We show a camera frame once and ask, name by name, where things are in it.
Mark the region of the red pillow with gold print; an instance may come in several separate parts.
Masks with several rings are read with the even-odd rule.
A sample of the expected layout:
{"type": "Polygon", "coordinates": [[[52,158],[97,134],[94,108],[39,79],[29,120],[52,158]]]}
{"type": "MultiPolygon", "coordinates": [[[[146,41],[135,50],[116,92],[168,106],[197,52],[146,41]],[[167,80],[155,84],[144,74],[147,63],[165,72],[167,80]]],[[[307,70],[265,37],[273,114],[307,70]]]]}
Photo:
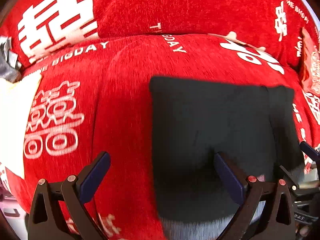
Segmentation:
{"type": "Polygon", "coordinates": [[[303,53],[300,83],[307,104],[319,124],[319,52],[310,34],[302,28],[303,53]]]}

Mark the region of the grey crumpled cloth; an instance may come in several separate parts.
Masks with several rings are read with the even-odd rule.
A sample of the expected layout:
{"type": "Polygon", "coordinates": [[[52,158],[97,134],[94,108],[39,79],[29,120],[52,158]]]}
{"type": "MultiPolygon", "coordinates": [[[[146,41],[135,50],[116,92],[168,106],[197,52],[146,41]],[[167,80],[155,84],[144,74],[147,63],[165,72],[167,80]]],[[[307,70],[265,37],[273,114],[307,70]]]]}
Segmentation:
{"type": "Polygon", "coordinates": [[[11,50],[11,37],[1,36],[0,44],[0,77],[16,83],[21,79],[22,64],[18,61],[18,55],[11,50]]]}

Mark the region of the blue grey patterned bedsheet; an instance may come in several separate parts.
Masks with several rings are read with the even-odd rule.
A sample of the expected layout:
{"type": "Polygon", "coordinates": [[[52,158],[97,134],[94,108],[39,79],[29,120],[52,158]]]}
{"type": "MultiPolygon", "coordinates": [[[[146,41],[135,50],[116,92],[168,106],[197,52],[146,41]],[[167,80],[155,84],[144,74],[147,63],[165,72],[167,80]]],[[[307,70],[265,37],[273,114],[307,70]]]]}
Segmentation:
{"type": "Polygon", "coordinates": [[[217,239],[240,206],[230,198],[179,200],[160,207],[160,218],[167,239],[217,239]]]}

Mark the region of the red blanket with white print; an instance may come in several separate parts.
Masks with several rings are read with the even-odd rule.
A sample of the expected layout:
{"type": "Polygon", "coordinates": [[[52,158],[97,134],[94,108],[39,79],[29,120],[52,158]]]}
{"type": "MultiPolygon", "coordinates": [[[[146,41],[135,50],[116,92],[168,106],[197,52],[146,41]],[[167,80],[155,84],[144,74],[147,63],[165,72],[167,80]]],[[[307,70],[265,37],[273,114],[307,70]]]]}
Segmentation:
{"type": "Polygon", "coordinates": [[[79,173],[101,151],[111,167],[86,209],[109,239],[167,239],[152,164],[153,77],[294,91],[298,143],[319,148],[300,83],[302,28],[318,25],[303,0],[18,0],[1,26],[22,73],[42,79],[10,191],[30,212],[40,179],[79,173]]]}

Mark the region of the black pants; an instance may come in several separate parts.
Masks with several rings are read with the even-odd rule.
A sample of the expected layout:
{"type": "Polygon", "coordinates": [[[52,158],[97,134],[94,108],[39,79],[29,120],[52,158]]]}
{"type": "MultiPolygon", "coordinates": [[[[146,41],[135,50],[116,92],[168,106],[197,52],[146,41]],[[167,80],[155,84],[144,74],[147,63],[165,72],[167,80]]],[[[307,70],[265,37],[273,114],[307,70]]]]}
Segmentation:
{"type": "Polygon", "coordinates": [[[234,214],[214,167],[225,153],[247,175],[275,178],[275,166],[296,180],[304,160],[293,120],[294,91],[153,77],[152,164],[159,216],[184,223],[234,214]]]}

